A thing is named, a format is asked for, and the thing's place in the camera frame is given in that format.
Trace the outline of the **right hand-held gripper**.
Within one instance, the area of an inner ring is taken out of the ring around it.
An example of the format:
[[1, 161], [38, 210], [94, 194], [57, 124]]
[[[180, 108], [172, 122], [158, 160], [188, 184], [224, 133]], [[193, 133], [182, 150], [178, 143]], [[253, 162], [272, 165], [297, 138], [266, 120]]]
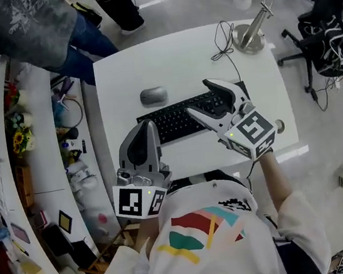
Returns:
[[204, 79], [204, 86], [223, 104], [214, 113], [188, 107], [186, 113], [207, 129], [216, 131], [219, 141], [248, 159], [258, 159], [274, 143], [275, 126], [252, 104], [237, 84], [219, 79]]

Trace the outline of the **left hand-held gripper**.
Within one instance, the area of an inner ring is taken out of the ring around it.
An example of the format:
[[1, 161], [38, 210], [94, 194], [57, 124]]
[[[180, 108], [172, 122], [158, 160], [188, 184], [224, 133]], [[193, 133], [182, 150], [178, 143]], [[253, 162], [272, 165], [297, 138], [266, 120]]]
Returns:
[[161, 155], [152, 120], [143, 120], [127, 134], [119, 149], [117, 184], [112, 188], [116, 216], [151, 219], [159, 215], [172, 176], [169, 166], [160, 163]]

